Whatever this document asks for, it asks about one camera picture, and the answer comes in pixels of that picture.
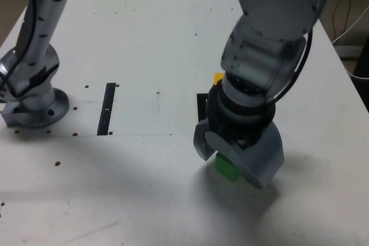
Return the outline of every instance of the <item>table surface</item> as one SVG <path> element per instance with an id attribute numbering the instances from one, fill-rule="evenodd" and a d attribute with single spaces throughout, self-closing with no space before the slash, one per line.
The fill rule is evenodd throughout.
<path id="1" fill-rule="evenodd" d="M 368 245 L 369 116 L 320 22 L 277 103 L 285 164 L 270 187 L 229 183 L 195 152 L 196 94 L 241 13 L 238 0 L 69 0 L 51 44 L 70 111 L 19 134 L 0 120 L 1 245 Z M 98 137 L 107 82 L 114 134 Z"/>

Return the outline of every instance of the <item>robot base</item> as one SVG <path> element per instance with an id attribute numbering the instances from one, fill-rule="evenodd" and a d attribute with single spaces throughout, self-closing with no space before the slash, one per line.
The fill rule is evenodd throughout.
<path id="1" fill-rule="evenodd" d="M 55 89 L 55 101 L 46 109 L 25 110 L 19 102 L 8 102 L 2 112 L 8 127 L 43 128 L 61 120 L 69 110 L 69 99 L 65 92 Z"/>

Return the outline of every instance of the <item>green cube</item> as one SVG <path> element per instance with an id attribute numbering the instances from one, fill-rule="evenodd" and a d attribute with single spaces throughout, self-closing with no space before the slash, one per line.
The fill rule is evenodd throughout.
<path id="1" fill-rule="evenodd" d="M 233 163 L 220 153 L 217 153 L 215 157 L 215 169 L 231 182 L 235 182 L 240 175 Z"/>

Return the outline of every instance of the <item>yellow object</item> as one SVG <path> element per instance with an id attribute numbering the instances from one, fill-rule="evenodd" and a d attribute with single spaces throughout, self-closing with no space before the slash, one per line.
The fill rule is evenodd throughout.
<path id="1" fill-rule="evenodd" d="M 224 72 L 215 72 L 214 74 L 214 85 L 216 85 L 218 83 L 219 80 L 223 79 L 224 77 Z"/>

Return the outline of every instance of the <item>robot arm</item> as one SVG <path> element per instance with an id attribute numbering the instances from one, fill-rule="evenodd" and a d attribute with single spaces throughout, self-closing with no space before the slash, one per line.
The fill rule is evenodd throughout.
<path id="1" fill-rule="evenodd" d="M 69 109 L 67 95 L 50 84 L 59 67 L 50 40 L 66 2 L 29 0 L 17 44 L 0 59 L 0 97 L 7 101 L 2 116 L 8 127 L 47 127 Z"/>
<path id="2" fill-rule="evenodd" d="M 50 84 L 59 66 L 50 39 L 66 1 L 30 0 L 15 48 L 0 59 L 0 99 L 7 101 L 2 116 L 9 127 L 46 127 L 69 109 L 67 95 Z M 243 14 L 221 57 L 225 77 L 209 92 L 207 118 L 196 126 L 194 146 L 204 160 L 218 151 L 262 188 L 283 163 L 281 138 L 272 122 L 275 97 L 302 69 L 303 62 L 296 67 L 306 45 L 304 34 L 310 34 L 306 57 L 326 0 L 239 2 Z"/>
<path id="3" fill-rule="evenodd" d="M 232 163 L 254 187 L 264 188 L 284 162 L 272 122 L 275 102 L 301 72 L 326 0 L 239 2 L 243 14 L 221 57 L 225 76 L 209 92 L 194 146 L 204 160 L 218 152 L 217 158 Z"/>

